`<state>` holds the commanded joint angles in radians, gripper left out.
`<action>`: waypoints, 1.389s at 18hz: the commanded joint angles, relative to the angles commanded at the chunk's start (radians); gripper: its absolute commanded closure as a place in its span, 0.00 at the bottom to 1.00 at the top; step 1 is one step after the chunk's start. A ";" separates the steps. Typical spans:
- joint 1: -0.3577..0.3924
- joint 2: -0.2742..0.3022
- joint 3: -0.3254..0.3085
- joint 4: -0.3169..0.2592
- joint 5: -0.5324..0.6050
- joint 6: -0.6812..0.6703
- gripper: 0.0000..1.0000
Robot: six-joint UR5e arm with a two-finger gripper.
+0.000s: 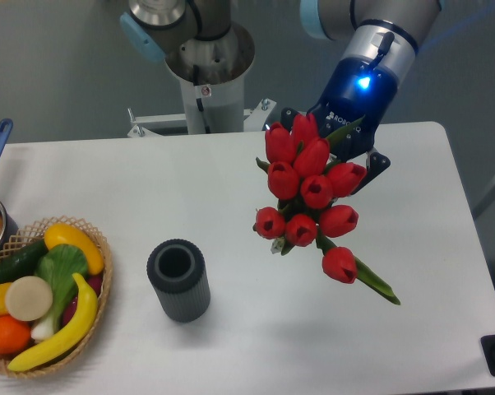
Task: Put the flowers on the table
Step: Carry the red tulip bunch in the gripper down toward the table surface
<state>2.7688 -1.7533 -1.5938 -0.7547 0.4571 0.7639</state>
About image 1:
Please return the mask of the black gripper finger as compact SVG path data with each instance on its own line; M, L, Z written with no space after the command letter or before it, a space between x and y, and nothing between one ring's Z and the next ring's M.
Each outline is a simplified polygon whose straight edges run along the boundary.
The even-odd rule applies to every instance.
M306 118L305 113L290 107L283 108L280 113L280 123L289 132L292 132L294 127L298 126Z
M367 156L367 173L360 181L356 189L351 193L352 195L355 195L361 189L370 184L378 175L388 169L391 165L391 160L377 150L369 151Z

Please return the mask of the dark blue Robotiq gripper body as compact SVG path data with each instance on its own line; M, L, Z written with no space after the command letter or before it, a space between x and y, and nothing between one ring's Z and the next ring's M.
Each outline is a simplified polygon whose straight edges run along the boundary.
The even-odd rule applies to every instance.
M331 153L341 160L350 160L373 149L375 132L384 113L395 97L397 80L387 71L377 67L367 69L368 63L358 58L341 60L317 103L308 111L312 113L322 137L330 132L327 123L336 130L357 119L362 122L339 142Z

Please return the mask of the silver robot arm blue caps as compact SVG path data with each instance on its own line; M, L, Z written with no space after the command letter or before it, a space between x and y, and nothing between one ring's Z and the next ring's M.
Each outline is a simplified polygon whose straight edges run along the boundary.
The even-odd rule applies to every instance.
M300 1L267 12L250 33L233 19L229 1L131 1L120 16L135 50L163 63L178 80L187 131L240 132L264 123L266 104L244 113L244 79L263 43L262 58L304 49L312 37L347 46L309 113L331 137L341 161L366 156L365 180L390 164L375 133L435 20L440 1Z

